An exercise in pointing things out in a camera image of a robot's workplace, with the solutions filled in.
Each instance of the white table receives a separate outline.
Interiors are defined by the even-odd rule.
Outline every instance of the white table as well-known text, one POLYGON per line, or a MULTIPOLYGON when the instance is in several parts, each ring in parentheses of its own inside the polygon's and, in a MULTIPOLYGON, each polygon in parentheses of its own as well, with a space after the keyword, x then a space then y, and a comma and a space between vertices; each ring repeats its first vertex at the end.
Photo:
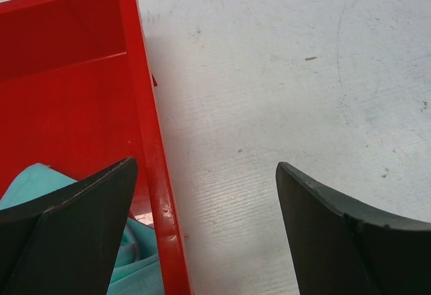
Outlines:
POLYGON ((431 0, 139 4, 196 295, 298 294, 279 161, 431 221, 431 0))

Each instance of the red plastic bin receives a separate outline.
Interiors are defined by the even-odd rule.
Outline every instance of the red plastic bin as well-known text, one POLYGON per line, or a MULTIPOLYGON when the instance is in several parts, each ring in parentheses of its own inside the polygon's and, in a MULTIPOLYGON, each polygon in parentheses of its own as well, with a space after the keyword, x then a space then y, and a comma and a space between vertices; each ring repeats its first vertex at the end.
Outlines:
POLYGON ((166 295, 191 294, 137 0, 3 2, 0 43, 0 195, 36 162, 79 180, 135 157, 131 211, 154 219, 166 295))

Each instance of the dirt speck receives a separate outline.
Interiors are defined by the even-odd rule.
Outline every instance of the dirt speck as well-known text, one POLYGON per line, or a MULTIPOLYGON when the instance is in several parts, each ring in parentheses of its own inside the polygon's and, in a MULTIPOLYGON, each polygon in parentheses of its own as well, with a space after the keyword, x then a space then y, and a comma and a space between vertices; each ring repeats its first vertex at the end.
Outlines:
POLYGON ((422 101, 424 103, 424 106, 420 109, 420 112, 424 112, 428 108, 428 102, 422 101))
POLYGON ((356 233, 361 233, 364 230, 364 223, 362 223, 362 221, 359 221, 355 229, 356 233))

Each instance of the teal fabric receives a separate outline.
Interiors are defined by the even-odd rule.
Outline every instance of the teal fabric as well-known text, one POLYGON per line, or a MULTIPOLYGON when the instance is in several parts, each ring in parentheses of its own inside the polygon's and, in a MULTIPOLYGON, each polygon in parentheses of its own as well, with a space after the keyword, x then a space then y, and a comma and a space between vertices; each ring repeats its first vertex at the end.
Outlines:
MULTIPOLYGON (((75 180, 51 168, 34 164, 21 172, 0 199, 0 209, 31 201, 75 180)), ((164 295, 154 230, 127 219, 112 272, 108 295, 164 295)))

